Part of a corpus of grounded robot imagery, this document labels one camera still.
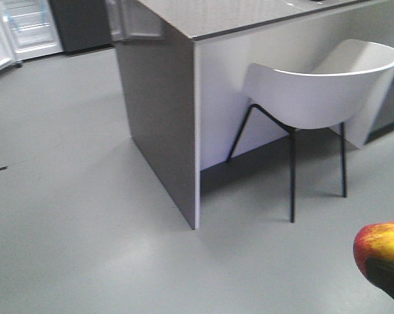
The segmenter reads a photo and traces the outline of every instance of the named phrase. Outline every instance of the dark cabinet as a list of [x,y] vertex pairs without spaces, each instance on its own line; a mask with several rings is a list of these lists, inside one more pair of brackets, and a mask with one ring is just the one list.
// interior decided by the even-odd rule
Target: dark cabinet
[[104,0],[49,0],[63,51],[111,43]]

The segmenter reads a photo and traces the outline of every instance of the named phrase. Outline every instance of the epoxy floor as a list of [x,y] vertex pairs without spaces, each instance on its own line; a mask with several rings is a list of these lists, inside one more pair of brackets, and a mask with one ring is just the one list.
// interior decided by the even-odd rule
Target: epoxy floor
[[130,139],[112,49],[0,73],[0,314],[394,314],[352,258],[394,220],[394,132],[348,145],[340,193],[331,131],[202,173],[192,231]]

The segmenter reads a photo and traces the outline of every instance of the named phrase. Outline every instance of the gray island side panel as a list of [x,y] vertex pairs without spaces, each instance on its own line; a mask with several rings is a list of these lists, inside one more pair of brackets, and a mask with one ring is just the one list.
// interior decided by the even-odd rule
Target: gray island side panel
[[162,23],[161,39],[117,43],[116,54],[132,137],[196,229],[194,44]]

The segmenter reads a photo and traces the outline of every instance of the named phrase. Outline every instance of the countertop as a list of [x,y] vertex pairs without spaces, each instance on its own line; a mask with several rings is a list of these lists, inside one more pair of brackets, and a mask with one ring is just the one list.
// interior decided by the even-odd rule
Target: countertop
[[199,41],[313,12],[372,0],[139,0]]

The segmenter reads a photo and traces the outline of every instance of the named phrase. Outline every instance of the gray floor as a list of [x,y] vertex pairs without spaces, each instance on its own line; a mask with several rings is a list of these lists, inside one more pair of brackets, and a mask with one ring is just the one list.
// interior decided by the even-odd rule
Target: gray floor
[[355,267],[364,225],[394,220],[394,132],[349,147],[342,199],[331,131],[202,174],[192,231],[129,137],[113,50],[0,74],[0,313],[391,313]]

